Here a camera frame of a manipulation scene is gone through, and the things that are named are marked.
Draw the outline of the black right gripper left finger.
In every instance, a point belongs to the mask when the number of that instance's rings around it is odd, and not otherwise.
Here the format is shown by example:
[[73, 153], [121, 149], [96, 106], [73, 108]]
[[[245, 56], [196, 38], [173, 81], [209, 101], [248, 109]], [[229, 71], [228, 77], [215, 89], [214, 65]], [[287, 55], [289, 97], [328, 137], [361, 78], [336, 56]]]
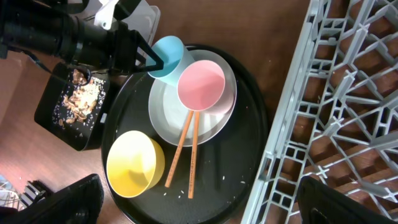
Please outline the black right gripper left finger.
[[21, 211], [1, 210], [1, 223], [96, 224], [104, 202], [98, 174], [90, 174]]

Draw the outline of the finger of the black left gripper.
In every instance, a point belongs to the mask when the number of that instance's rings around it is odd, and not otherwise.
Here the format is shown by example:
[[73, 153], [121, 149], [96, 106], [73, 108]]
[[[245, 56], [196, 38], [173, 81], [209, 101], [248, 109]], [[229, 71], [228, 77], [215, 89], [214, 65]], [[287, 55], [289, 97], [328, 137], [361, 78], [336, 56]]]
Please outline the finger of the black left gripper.
[[[139, 53], [141, 49], [155, 64], [147, 65], [146, 58]], [[133, 72], [153, 72], [164, 68], [164, 61], [152, 50], [137, 30], [133, 31]]]

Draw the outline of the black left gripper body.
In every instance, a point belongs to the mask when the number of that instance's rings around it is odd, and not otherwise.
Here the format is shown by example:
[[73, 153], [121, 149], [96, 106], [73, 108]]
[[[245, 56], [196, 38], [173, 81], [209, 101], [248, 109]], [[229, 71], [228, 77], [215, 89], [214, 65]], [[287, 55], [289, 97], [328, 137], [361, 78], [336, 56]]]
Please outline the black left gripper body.
[[115, 30], [105, 30], [53, 10], [3, 9], [1, 46], [32, 60], [37, 60], [35, 53], [40, 52], [92, 70], [138, 72], [138, 33], [124, 22], [116, 26]]

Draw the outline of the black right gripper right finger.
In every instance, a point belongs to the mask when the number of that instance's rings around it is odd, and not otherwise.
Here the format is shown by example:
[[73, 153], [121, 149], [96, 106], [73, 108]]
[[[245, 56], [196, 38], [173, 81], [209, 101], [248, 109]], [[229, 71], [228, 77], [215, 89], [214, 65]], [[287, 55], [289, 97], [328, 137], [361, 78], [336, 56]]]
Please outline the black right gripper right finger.
[[303, 224], [395, 224], [312, 177], [303, 177], [297, 192]]

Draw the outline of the light blue plastic cup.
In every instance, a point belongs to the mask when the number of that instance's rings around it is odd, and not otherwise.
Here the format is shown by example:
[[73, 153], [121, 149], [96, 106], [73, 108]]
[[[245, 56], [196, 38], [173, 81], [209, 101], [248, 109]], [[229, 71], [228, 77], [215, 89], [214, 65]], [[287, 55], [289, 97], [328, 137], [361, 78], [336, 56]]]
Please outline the light blue plastic cup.
[[184, 43], [176, 36], [166, 36], [159, 39], [152, 50], [162, 59], [164, 67], [148, 74], [168, 85], [177, 86], [183, 71], [195, 62]]

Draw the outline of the food scraps pile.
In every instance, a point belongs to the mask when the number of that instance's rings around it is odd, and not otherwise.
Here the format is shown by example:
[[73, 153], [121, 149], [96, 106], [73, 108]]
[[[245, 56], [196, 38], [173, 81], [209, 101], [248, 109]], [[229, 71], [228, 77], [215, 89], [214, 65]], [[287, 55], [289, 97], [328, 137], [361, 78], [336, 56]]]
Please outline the food scraps pile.
[[81, 123], [92, 129], [94, 115], [98, 114], [96, 110], [100, 109], [106, 96], [106, 82], [96, 77], [87, 80], [77, 69], [68, 79], [72, 86], [68, 85], [66, 90], [62, 90], [53, 111], [52, 122], [63, 129], [73, 123]]

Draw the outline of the yellow bowl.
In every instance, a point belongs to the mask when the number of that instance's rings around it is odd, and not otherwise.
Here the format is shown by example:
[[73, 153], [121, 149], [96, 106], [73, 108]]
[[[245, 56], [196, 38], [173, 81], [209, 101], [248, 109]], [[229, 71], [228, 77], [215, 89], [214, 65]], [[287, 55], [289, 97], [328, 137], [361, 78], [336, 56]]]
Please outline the yellow bowl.
[[137, 197], [162, 178], [165, 156], [161, 146], [140, 131], [128, 131], [113, 142], [106, 160], [106, 175], [113, 191]]

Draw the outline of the pink plastic cup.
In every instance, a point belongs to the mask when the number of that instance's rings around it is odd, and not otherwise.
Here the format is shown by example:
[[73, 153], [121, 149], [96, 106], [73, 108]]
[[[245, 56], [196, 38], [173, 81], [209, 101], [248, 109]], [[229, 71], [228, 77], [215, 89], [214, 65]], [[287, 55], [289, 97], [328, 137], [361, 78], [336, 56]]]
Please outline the pink plastic cup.
[[227, 113], [234, 101], [234, 92], [225, 72], [211, 60], [196, 61], [183, 71], [177, 96], [187, 109], [209, 114]]

